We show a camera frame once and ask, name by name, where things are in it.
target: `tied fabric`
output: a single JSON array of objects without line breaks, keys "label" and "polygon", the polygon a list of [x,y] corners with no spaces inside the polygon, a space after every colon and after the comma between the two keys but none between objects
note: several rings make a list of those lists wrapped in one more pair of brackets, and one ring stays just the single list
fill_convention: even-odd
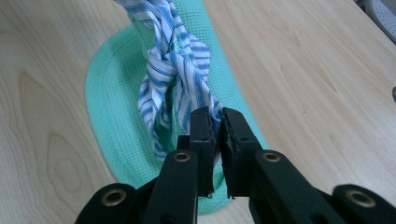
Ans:
[{"label": "tied fabric", "polygon": [[[172,1],[116,0],[137,20],[155,31],[155,45],[148,50],[147,73],[138,96],[138,108],[152,139],[154,154],[164,160],[157,135],[158,121],[172,129],[172,110],[184,133],[190,132],[191,111],[208,106],[213,130],[218,130],[222,104],[207,87],[209,48],[187,32]],[[170,89],[176,88],[175,101]]]}]

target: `wooden table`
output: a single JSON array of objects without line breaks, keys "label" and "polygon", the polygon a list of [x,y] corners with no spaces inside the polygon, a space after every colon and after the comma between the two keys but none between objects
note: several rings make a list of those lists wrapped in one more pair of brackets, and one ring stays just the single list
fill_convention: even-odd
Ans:
[{"label": "wooden table", "polygon": [[[396,205],[396,47],[352,0],[205,0],[271,149],[317,188],[371,189]],[[109,0],[0,3],[0,223],[72,223],[115,182],[84,82],[128,26]],[[251,222],[238,199],[202,223]]]}]

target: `green cloth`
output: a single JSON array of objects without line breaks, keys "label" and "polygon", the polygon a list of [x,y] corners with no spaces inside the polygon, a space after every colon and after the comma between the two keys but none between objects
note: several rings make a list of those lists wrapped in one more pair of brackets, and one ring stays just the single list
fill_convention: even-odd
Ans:
[{"label": "green cloth", "polygon": [[[262,147],[268,148],[238,90],[205,6],[200,0],[179,0],[175,5],[189,32],[210,47],[209,88],[224,106],[245,115]],[[144,36],[150,30],[137,27],[138,32],[130,26],[109,38],[93,57],[86,78],[88,113],[106,162],[119,182],[136,189],[156,177],[163,164],[154,157],[148,130],[137,109],[147,62],[142,49],[144,52],[150,48],[144,46],[148,43]],[[159,137],[165,139],[163,146],[169,151],[175,150],[180,129],[175,130],[160,130]],[[215,193],[212,199],[199,198],[199,215],[216,212],[230,201],[221,161],[215,167],[213,180]]]}]

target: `blue striped fabric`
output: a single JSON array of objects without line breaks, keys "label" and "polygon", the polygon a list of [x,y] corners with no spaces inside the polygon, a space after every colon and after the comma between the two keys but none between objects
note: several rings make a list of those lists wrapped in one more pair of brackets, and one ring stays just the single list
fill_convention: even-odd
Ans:
[{"label": "blue striped fabric", "polygon": [[[206,84],[210,51],[186,30],[172,1],[116,2],[155,31],[155,45],[148,50],[147,73],[140,87],[138,108],[151,136],[154,154],[164,160],[166,153],[158,139],[156,122],[172,129],[172,110],[176,110],[183,132],[189,134],[191,111],[208,106],[215,133],[218,130],[222,104]],[[175,101],[167,97],[171,88],[176,88]]]}]

